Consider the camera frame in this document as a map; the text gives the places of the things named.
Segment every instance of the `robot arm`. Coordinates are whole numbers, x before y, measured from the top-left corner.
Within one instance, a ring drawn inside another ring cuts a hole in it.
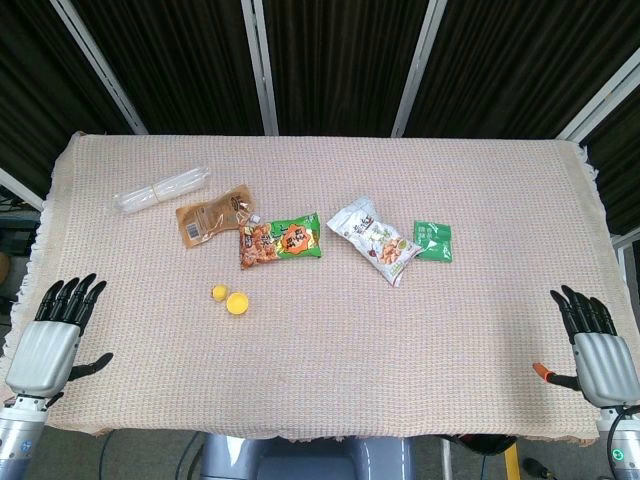
[[[16,394],[0,410],[0,480],[24,476],[47,420],[47,410],[62,397],[67,381],[104,368],[112,353],[89,365],[73,366],[80,338],[107,282],[87,293],[96,275],[66,285],[60,280],[45,294],[36,317],[24,331],[6,383]]]
[[[576,361],[577,376],[557,375],[535,363],[545,381],[580,391],[600,408],[598,430],[607,436],[607,457],[615,478],[640,472],[640,382],[629,348],[619,337],[611,315],[597,298],[562,286],[552,290]]]

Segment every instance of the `black curtain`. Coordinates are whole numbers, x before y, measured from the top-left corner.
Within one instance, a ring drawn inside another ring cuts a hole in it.
[[[640,87],[584,139],[611,233],[640,226]]]
[[[638,1],[449,0],[405,135],[554,138],[638,47]]]
[[[74,0],[149,133],[262,135],[239,0]]]
[[[77,130],[130,133],[48,1],[0,2],[0,167],[45,197]]]
[[[388,137],[428,0],[265,0],[281,135]]]

